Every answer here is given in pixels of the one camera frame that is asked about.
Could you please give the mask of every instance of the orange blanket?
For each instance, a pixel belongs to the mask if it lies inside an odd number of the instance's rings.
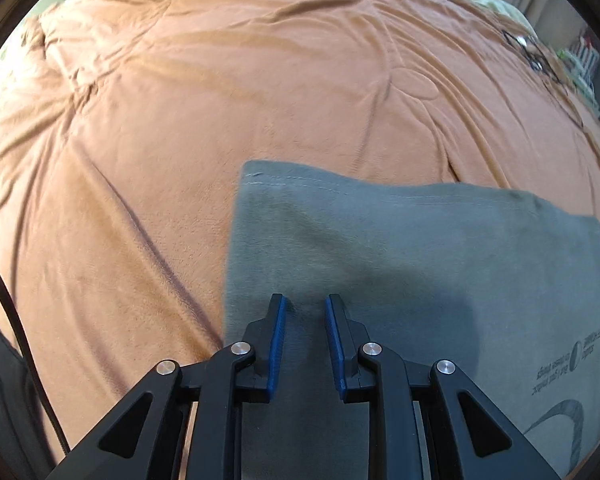
[[[464,0],[77,0],[0,94],[0,272],[75,445],[222,344],[246,160],[529,190],[600,220],[600,125]],[[0,326],[9,336],[4,314]]]

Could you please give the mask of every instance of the gray towel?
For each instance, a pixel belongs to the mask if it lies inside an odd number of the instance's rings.
[[[272,404],[244,409],[243,476],[362,480],[368,407],[342,404],[322,320],[340,294],[404,359],[451,359],[562,476],[600,437],[600,224],[527,192],[389,187],[249,162],[235,208],[226,341],[294,303]]]

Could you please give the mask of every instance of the metal screw head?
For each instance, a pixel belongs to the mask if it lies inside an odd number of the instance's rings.
[[[456,371],[456,365],[453,364],[451,361],[447,361],[446,359],[442,359],[442,361],[438,361],[436,368],[438,369],[438,371],[441,374],[446,374],[446,375],[452,374],[453,372]]]
[[[378,343],[365,343],[362,345],[362,351],[367,355],[378,355],[382,347]]]
[[[251,350],[251,345],[246,341],[238,341],[231,345],[231,352],[236,355],[245,355]]]
[[[169,375],[176,369],[176,363],[173,361],[160,361],[155,367],[155,371],[160,375]]]

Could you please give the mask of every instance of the black cable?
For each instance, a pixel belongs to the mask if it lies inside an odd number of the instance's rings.
[[[27,341],[27,336],[24,333],[24,328],[22,327],[22,323],[20,322],[20,316],[18,316],[18,311],[16,310],[16,306],[13,304],[13,300],[11,299],[11,295],[7,290],[7,286],[4,284],[2,277],[0,276],[0,304],[4,309],[4,313],[7,315],[7,319],[13,329],[13,333],[15,335],[18,346],[20,347],[20,352],[22,353],[22,357],[24,362],[29,369],[29,373],[31,374],[31,380],[33,382],[33,386],[36,389],[36,393],[38,394],[38,398],[40,399],[40,404],[42,404],[42,408],[45,410],[46,416],[48,416],[49,421],[51,421],[51,426],[54,428],[56,432],[56,436],[60,441],[60,446],[62,447],[62,451],[65,455],[67,455],[71,448],[69,448],[69,443],[67,442],[66,437],[64,436],[64,432],[62,431],[62,427],[60,426],[60,422],[56,417],[56,413],[54,409],[51,407],[51,403],[49,402],[49,398],[46,396],[46,391],[44,386],[42,385],[42,381],[40,381],[40,376],[38,375],[38,370],[36,368],[36,364],[33,361],[33,355],[31,354],[31,348],[29,348],[29,343]]]

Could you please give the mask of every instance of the black plastic bracket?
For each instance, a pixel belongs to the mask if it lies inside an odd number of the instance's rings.
[[[369,480],[422,480],[413,401],[420,403],[433,480],[558,480],[559,476],[489,398],[452,362],[404,361],[326,300],[334,382],[344,402],[369,403]]]
[[[242,403],[272,399],[287,303],[274,294],[266,317],[206,362],[157,364],[47,480],[175,480],[193,402],[198,408],[186,479],[239,480]]]

